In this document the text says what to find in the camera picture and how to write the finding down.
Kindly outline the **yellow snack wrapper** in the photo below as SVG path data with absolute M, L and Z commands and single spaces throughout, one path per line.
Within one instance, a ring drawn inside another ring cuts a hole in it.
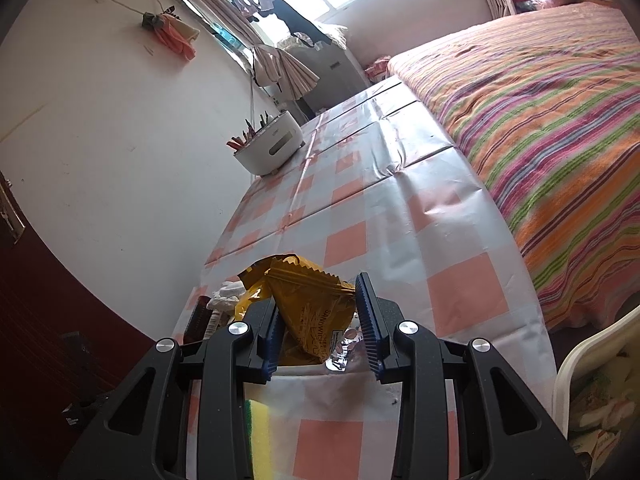
M 353 284 L 295 254 L 262 258 L 243 270 L 239 279 L 245 292 L 234 307 L 237 321 L 257 301 L 276 302 L 285 324 L 281 365 L 329 359 L 356 311 Z

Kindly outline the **cream plastic bin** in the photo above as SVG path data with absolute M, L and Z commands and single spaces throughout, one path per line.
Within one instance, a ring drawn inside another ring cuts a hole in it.
M 588 479 L 639 477 L 639 309 L 567 353 L 552 416 Z

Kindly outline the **yellow green sponge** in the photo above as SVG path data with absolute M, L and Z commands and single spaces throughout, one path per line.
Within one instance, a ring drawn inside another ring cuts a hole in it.
M 255 480 L 272 480 L 270 411 L 255 400 L 245 401 L 245 426 Z

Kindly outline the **white lace cloth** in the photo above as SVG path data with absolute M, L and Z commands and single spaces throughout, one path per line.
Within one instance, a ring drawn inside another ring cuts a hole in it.
M 224 281 L 206 302 L 206 309 L 220 313 L 232 313 L 246 289 L 240 281 Z

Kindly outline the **silver foil wrapper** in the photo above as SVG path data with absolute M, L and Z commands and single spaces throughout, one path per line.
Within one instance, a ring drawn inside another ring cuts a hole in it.
M 362 341 L 362 333 L 359 328 L 348 328 L 341 334 L 341 338 L 334 344 L 330 356 L 324 361 L 324 366 L 329 372 L 344 373 L 349 362 L 354 359 L 358 344 Z

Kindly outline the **white round container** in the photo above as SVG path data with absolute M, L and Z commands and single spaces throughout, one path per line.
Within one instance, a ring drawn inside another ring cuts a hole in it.
M 234 158 L 253 176 L 263 177 L 282 167 L 304 145 L 302 130 L 286 110 L 277 117 L 263 114 L 260 128 L 249 122 L 240 136 L 227 142 Z

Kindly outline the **striped bed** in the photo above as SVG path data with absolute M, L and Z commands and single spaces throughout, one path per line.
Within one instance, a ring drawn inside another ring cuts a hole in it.
M 639 40 L 594 2 L 498 18 L 388 64 L 508 225 L 549 328 L 612 324 L 639 290 Z

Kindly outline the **grey cabinet by window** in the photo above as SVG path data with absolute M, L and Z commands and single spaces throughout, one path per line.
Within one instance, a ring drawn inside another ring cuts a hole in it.
M 319 42 L 313 49 L 294 44 L 286 50 L 319 77 L 314 90 L 304 96 L 304 101 L 316 114 L 356 96 L 371 85 L 349 49 Z

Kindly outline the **tied pink curtain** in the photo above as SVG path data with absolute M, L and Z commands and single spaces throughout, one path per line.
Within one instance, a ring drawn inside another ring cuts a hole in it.
M 228 0 L 195 0 L 221 20 L 222 26 L 238 38 L 253 55 L 253 74 L 259 87 L 277 84 L 288 100 L 298 100 L 314 90 L 319 76 L 293 55 L 262 41 L 241 12 Z

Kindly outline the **pink cloth on wall hook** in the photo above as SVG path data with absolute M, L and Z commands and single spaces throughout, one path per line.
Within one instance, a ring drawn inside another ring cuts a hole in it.
M 144 12 L 141 25 L 152 32 L 160 44 L 190 62 L 196 55 L 193 44 L 200 31 L 178 18 L 174 10 L 171 6 L 162 13 Z

